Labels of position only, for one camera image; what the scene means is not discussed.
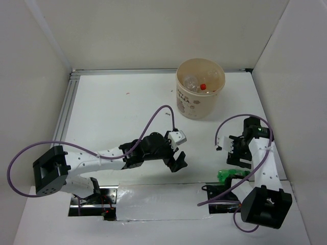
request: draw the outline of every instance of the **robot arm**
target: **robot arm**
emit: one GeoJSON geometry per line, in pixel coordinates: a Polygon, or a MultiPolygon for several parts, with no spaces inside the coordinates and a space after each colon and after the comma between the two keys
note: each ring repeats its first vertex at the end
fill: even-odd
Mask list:
{"type": "MultiPolygon", "coordinates": [[[[279,180],[272,142],[268,149],[270,132],[261,127],[260,120],[249,117],[244,120],[242,136],[223,138],[217,150],[227,150],[227,164],[251,168],[251,164],[240,160],[253,161],[256,168],[269,151],[264,164],[254,174],[254,187],[249,181],[232,190],[242,203],[241,218],[243,222],[279,229],[292,205],[292,196],[285,193],[279,180]]],[[[227,188],[241,181],[239,176],[226,179],[227,188]]]]}
{"type": "Polygon", "coordinates": [[[45,196],[57,191],[72,193],[91,202],[100,195],[95,178],[80,174],[100,170],[122,170],[140,167],[144,161],[162,159],[171,172],[187,166],[185,153],[175,160],[178,146],[186,142],[182,131],[167,131],[165,136],[151,133],[144,137],[130,154],[121,159],[107,160],[101,157],[116,157],[128,152],[137,142],[134,140],[119,147],[97,152],[92,156],[85,152],[65,152],[63,146],[54,146],[33,163],[36,194],[45,196]]]}

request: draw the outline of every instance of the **white panel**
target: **white panel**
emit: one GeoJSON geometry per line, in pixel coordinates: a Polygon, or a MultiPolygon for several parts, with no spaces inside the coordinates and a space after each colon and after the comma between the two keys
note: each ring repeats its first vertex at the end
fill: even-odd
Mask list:
{"type": "Polygon", "coordinates": [[[120,185],[117,190],[118,221],[168,221],[209,218],[203,184],[120,185]]]}
{"type": "Polygon", "coordinates": [[[76,69],[254,68],[288,0],[37,0],[76,69]]]}
{"type": "Polygon", "coordinates": [[[68,62],[65,54],[61,50],[59,44],[57,43],[55,37],[53,36],[48,23],[45,20],[45,17],[43,16],[39,6],[36,3],[36,0],[25,0],[25,3],[29,10],[31,11],[32,15],[34,16],[36,22],[39,24],[41,27],[43,33],[47,37],[50,45],[52,48],[55,50],[57,53],[58,58],[62,61],[62,63],[65,65],[66,69],[68,72],[72,70],[71,64],[68,62]]]}
{"type": "Polygon", "coordinates": [[[326,44],[325,1],[291,0],[253,72],[313,245],[327,240],[326,44]]]}
{"type": "MultiPolygon", "coordinates": [[[[8,186],[9,161],[27,145],[51,139],[68,72],[23,0],[0,3],[0,199],[1,244],[12,244],[26,198],[8,186]]],[[[12,168],[14,184],[28,193],[32,163],[47,149],[23,154],[12,168]]]]}
{"type": "MultiPolygon", "coordinates": [[[[179,147],[186,153],[186,168],[171,173],[162,160],[156,160],[133,169],[84,176],[97,178],[100,185],[217,182],[219,170],[234,168],[226,164],[227,152],[216,152],[214,138],[219,124],[241,113],[265,117],[250,73],[226,73],[226,85],[215,111],[201,120],[188,119],[178,112],[174,73],[82,76],[65,140],[94,151],[131,142],[139,138],[153,113],[165,104],[174,109],[176,127],[188,139],[179,147]]],[[[172,129],[170,112],[166,112],[157,115],[147,134],[164,135],[172,129]]],[[[227,123],[220,136],[241,135],[243,120],[236,118],[227,123]]],[[[285,179],[277,152],[275,157],[279,177],[285,179]]]]}
{"type": "MultiPolygon", "coordinates": [[[[285,191],[292,192],[289,182],[283,181],[283,187],[285,191]]],[[[231,213],[198,220],[147,222],[108,222],[102,221],[101,217],[68,217],[70,198],[71,195],[62,192],[39,199],[29,198],[14,245],[44,244],[44,241],[47,245],[310,244],[296,202],[293,202],[279,230],[260,227],[256,232],[246,234],[235,227],[231,213]]],[[[243,229],[253,228],[251,224],[242,223],[239,215],[237,221],[243,229]]]]}

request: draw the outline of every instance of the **cup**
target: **cup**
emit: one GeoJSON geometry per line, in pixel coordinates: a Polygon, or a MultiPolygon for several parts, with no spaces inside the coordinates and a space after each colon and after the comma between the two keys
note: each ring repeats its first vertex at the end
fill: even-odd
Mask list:
{"type": "Polygon", "coordinates": [[[200,119],[208,116],[215,107],[218,94],[225,86],[224,70],[215,62],[206,59],[191,59],[183,62],[176,72],[177,107],[183,116],[200,119]],[[195,76],[199,84],[205,84],[210,93],[187,90],[183,79],[195,76]]]}

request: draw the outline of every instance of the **wire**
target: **wire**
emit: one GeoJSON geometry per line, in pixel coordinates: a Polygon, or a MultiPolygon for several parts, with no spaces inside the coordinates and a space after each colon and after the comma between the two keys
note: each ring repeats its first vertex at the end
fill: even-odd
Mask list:
{"type": "MultiPolygon", "coordinates": [[[[235,116],[232,116],[228,119],[226,119],[225,121],[222,122],[222,124],[219,125],[217,131],[216,131],[216,136],[215,136],[215,145],[217,145],[217,136],[218,136],[218,132],[219,130],[221,129],[221,127],[226,123],[228,122],[229,120],[232,120],[236,117],[240,117],[240,116],[253,116],[253,117],[256,117],[258,119],[260,119],[261,121],[263,121],[269,128],[269,132],[270,132],[270,135],[269,135],[269,142],[268,142],[268,147],[271,146],[271,143],[272,143],[272,135],[273,135],[273,132],[272,132],[272,129],[271,129],[271,126],[270,124],[264,120],[263,118],[259,117],[259,116],[256,116],[256,115],[252,115],[252,114],[240,114],[240,115],[235,115],[235,116]]],[[[224,195],[226,195],[227,193],[230,193],[232,190],[234,190],[235,188],[239,187],[241,184],[243,184],[245,181],[247,181],[248,179],[251,178],[251,176],[254,175],[254,173],[256,171],[258,171],[258,169],[265,163],[266,159],[268,158],[268,154],[269,154],[269,151],[266,151],[266,154],[264,156],[264,158],[262,159],[262,161],[258,164],[257,167],[254,168],[254,170],[249,173],[246,177],[244,177],[244,179],[242,179],[240,182],[238,182],[237,184],[233,185],[231,188],[229,188],[228,190],[224,191],[223,193],[219,194],[218,196],[214,197],[214,198],[211,198],[207,201],[204,201],[204,202],[201,202],[201,203],[198,203],[198,207],[200,206],[203,206],[205,204],[208,204],[208,203],[213,203],[215,202],[216,200],[222,198],[224,195]]]]}
{"type": "Polygon", "coordinates": [[[242,228],[241,228],[241,227],[236,223],[236,214],[237,214],[237,212],[238,212],[239,210],[241,210],[241,207],[237,208],[237,209],[235,210],[234,214],[233,214],[233,221],[234,221],[235,226],[236,226],[239,230],[241,230],[241,231],[243,231],[243,232],[245,232],[245,233],[252,233],[252,232],[256,231],[256,230],[259,228],[259,225],[257,225],[254,229],[247,231],[247,230],[242,229],[242,228]]]}
{"type": "Polygon", "coordinates": [[[100,198],[101,198],[101,207],[102,207],[102,212],[104,212],[103,198],[102,198],[102,197],[100,197],[100,198]]]}
{"type": "MultiPolygon", "coordinates": [[[[116,159],[120,159],[120,158],[123,158],[123,157],[126,157],[127,155],[129,155],[132,151],[135,150],[135,148],[138,146],[138,144],[141,142],[143,136],[145,135],[147,129],[149,128],[150,124],[152,123],[152,121],[154,120],[154,118],[156,117],[156,115],[159,113],[159,111],[161,111],[163,108],[168,108],[170,111],[171,111],[171,114],[172,114],[172,124],[173,124],[173,130],[175,129],[175,117],[174,117],[174,111],[173,109],[169,106],[169,105],[163,105],[163,106],[160,106],[156,111],[155,113],[152,115],[152,117],[150,118],[149,122],[147,123],[147,125],[145,126],[143,132],[141,133],[141,136],[139,137],[139,139],[137,140],[137,142],[135,143],[135,145],[128,151],[126,152],[125,154],[121,155],[121,156],[118,156],[118,157],[105,157],[105,156],[100,156],[100,158],[102,159],[107,159],[107,160],[116,160],[116,159]]],[[[19,195],[22,195],[23,197],[27,197],[27,198],[39,198],[40,196],[38,195],[30,195],[30,194],[26,194],[26,193],[23,193],[21,191],[19,191],[12,183],[11,181],[11,177],[10,177],[10,171],[11,171],[11,167],[12,165],[14,164],[14,162],[17,160],[17,158],[22,154],[24,153],[25,151],[29,150],[30,148],[33,148],[37,145],[41,145],[41,144],[64,144],[64,145],[69,145],[69,146],[72,146],[74,148],[77,148],[79,150],[82,150],[84,152],[87,152],[89,153],[90,155],[92,156],[97,156],[98,154],[97,153],[94,153],[86,148],[83,148],[79,145],[76,145],[76,144],[72,144],[72,143],[68,143],[68,142],[64,142],[64,141],[59,141],[59,140],[46,140],[46,141],[40,141],[40,142],[37,142],[37,143],[34,143],[34,144],[31,144],[27,147],[25,147],[24,149],[22,149],[20,152],[18,152],[16,154],[16,156],[14,156],[14,158],[10,161],[9,163],[9,166],[7,168],[7,181],[8,181],[8,184],[9,186],[11,187],[11,189],[13,191],[15,191],[17,194],[19,195]]]]}
{"type": "Polygon", "coordinates": [[[233,200],[216,200],[215,203],[236,203],[236,204],[241,204],[240,201],[233,201],[233,200]]]}
{"type": "Polygon", "coordinates": [[[81,198],[78,195],[75,195],[77,197],[77,210],[78,210],[78,216],[81,216],[81,198]]]}

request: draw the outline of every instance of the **plastic bottle cap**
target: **plastic bottle cap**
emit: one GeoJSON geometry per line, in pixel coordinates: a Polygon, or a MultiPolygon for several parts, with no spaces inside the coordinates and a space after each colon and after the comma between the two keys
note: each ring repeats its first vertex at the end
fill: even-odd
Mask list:
{"type": "Polygon", "coordinates": [[[206,84],[202,83],[202,84],[200,85],[200,88],[201,88],[201,90],[205,90],[205,89],[206,89],[206,84]]]}

